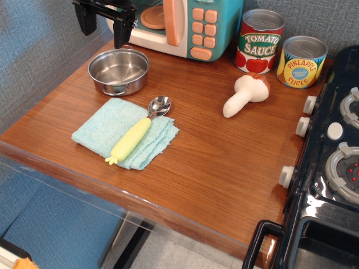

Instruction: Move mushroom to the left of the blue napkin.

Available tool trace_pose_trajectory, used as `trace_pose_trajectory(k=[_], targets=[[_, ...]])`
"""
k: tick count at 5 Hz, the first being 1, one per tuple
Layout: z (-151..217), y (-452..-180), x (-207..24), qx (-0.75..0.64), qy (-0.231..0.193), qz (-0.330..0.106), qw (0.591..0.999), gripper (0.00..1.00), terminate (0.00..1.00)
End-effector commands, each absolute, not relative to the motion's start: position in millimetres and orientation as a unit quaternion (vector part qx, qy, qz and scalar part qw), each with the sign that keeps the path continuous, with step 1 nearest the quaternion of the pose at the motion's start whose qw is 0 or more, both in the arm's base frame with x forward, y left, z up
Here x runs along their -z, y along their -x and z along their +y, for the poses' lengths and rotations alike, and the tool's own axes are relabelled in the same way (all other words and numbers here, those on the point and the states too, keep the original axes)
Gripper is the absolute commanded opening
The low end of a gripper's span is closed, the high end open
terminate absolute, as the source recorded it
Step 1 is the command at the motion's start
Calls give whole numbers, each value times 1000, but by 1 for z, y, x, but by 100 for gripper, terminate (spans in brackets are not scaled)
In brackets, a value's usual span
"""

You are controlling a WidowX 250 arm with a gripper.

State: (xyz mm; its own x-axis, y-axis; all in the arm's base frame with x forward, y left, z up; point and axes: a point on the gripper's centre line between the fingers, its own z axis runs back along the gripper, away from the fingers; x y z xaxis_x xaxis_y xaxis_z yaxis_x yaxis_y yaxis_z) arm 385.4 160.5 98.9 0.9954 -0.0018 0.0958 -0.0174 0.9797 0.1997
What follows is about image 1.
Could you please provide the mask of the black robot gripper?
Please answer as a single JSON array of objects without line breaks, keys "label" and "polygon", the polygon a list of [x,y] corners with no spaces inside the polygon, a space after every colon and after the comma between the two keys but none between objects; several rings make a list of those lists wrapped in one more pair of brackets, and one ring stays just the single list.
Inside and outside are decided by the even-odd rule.
[{"label": "black robot gripper", "polygon": [[72,1],[80,29],[85,36],[97,28],[96,16],[114,21],[114,48],[125,45],[131,36],[132,27],[137,26],[138,7],[131,1]]}]

